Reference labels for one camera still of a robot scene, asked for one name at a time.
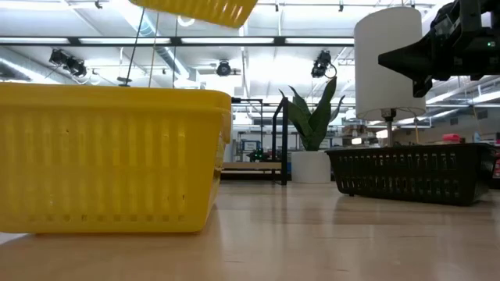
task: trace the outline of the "snake plant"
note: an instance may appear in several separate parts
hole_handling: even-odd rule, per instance
[[[309,107],[304,98],[297,94],[297,91],[289,86],[294,92],[293,102],[288,102],[288,119],[294,124],[304,148],[307,151],[318,151],[321,142],[327,135],[328,124],[338,116],[343,96],[338,102],[337,108],[331,111],[331,99],[334,97],[337,89],[337,77],[328,81],[323,96],[321,96],[318,107],[313,112],[309,111]]]

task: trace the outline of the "lamp shade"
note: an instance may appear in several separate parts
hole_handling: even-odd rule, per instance
[[[396,109],[394,120],[425,113],[425,98],[413,97],[413,82],[378,64],[378,55],[405,47],[422,37],[420,12],[398,7],[369,14],[356,24],[356,116],[383,120],[381,110]]]

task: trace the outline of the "spotlight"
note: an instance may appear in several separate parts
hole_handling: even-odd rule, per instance
[[[48,62],[55,66],[62,66],[64,70],[69,71],[75,77],[81,78],[87,75],[85,61],[68,55],[63,50],[52,50]]]
[[[226,60],[220,61],[216,72],[217,72],[217,75],[219,75],[219,76],[231,75],[231,67],[229,66],[229,62]]]
[[[102,9],[102,5],[101,5],[101,3],[99,3],[99,1],[101,1],[101,0],[97,0],[96,2],[94,2],[95,8]]]
[[[331,64],[330,51],[321,51],[318,55],[318,59],[314,62],[312,67],[311,76],[312,78],[321,78],[327,73],[328,66]]]

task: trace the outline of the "wooden table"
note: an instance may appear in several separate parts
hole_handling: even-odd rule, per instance
[[[281,163],[276,162],[225,162],[223,169],[281,169]]]
[[[0,245],[0,280],[497,281],[499,206],[230,183],[200,234],[25,236]]]

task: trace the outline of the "white pot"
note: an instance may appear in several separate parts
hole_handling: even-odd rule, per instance
[[[329,183],[330,158],[323,151],[291,154],[291,181],[294,183]]]

